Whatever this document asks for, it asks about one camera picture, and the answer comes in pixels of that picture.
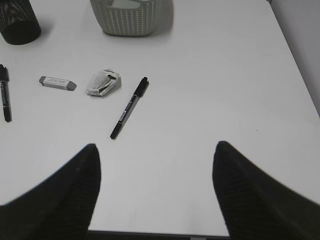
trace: black mesh pen holder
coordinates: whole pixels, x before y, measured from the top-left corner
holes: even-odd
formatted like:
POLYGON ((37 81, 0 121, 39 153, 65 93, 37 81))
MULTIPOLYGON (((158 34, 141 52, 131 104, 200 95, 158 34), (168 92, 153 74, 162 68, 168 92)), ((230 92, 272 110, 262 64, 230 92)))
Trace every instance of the black mesh pen holder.
POLYGON ((41 28, 29 0, 0 0, 0 33, 13 45, 39 37, 41 28))

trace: crumpled paper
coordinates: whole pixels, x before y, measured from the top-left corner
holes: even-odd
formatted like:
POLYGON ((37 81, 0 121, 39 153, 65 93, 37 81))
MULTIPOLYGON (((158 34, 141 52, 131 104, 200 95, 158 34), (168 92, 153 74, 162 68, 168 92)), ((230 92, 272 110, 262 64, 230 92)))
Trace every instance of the crumpled paper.
POLYGON ((120 78, 120 74, 112 69, 98 71, 92 76, 85 92, 88 95, 102 97, 117 84, 120 78))

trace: woven basket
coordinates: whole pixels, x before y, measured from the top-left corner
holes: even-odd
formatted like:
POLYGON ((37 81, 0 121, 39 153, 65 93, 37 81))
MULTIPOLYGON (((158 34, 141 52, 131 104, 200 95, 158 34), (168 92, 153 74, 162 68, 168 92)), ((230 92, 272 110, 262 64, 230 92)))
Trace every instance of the woven basket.
POLYGON ((159 19, 162 0, 90 0, 102 30, 116 36, 146 36, 159 19))

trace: table surface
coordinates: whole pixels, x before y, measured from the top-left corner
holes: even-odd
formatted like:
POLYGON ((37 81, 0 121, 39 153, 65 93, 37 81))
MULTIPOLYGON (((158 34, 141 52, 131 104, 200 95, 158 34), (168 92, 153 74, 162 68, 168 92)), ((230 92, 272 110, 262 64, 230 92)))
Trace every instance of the table surface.
POLYGON ((227 236, 212 184, 221 140, 320 203, 319 117, 267 1, 175 0, 172 27, 161 21, 138 38, 103 33, 87 0, 31 4, 40 38, 0 39, 13 119, 0 114, 0 204, 96 143, 102 182, 91 230, 227 236), (107 68, 121 88, 87 96, 92 74, 107 68), (77 88, 44 87, 41 76, 77 88), (145 95, 111 140, 144 76, 145 95))

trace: black pen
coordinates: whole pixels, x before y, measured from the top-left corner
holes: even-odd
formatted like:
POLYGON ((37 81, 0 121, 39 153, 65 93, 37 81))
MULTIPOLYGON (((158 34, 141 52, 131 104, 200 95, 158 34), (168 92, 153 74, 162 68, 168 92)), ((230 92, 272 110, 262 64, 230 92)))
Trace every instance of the black pen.
POLYGON ((1 97, 3 105, 3 114, 4 119, 7 122, 11 122, 11 108, 9 101, 9 88, 8 88, 8 70, 2 64, 0 64, 0 88, 1 88, 1 97))
POLYGON ((126 123, 132 110, 134 109, 135 105, 137 104, 139 98, 141 98, 143 96, 145 90, 147 89, 148 84, 149 84, 148 78, 144 77, 141 80, 141 82, 139 83, 139 86, 136 88, 135 92, 133 93, 133 96, 131 97, 128 105, 126 106, 124 112, 122 113, 115 128, 113 129, 113 131, 110 135, 111 139, 116 139, 118 133, 122 129, 122 126, 126 123))

